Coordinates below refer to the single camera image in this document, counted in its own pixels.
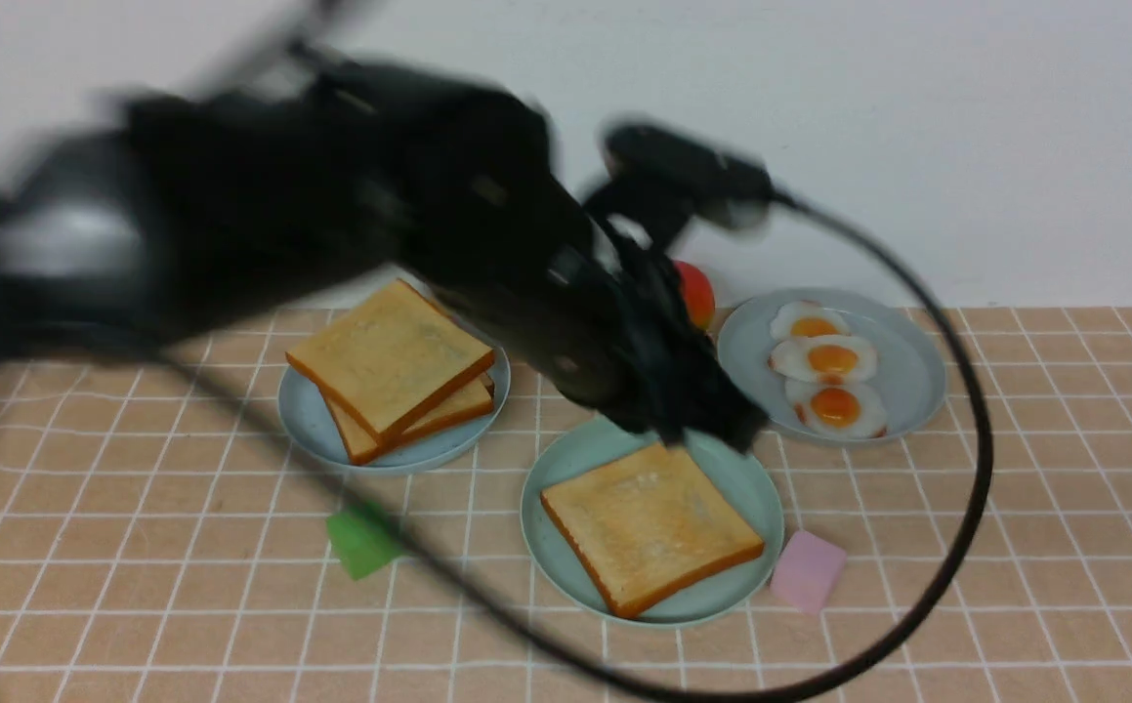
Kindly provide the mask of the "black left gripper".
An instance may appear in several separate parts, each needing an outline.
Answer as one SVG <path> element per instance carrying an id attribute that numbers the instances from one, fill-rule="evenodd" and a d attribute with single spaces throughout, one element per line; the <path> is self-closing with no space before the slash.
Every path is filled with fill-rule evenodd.
<path id="1" fill-rule="evenodd" d="M 748 454 L 767 413 L 713 361 L 667 264 L 607 271 L 597 224 L 544 169 L 429 175 L 409 189 L 409 268 L 449 310 L 628 431 Z"/>

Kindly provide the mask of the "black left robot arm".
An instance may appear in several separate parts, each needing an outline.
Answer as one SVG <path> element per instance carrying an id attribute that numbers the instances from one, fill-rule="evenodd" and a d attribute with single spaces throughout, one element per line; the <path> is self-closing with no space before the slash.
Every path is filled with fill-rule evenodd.
<path id="1" fill-rule="evenodd" d="M 575 200 L 537 108 L 386 63 L 320 65 L 288 98 L 125 100 L 0 194 L 0 363 L 146 357 L 395 264 L 623 429 L 751 451 L 767 415 L 664 249 L 771 179 L 640 117 L 603 147 L 609 179 Z"/>

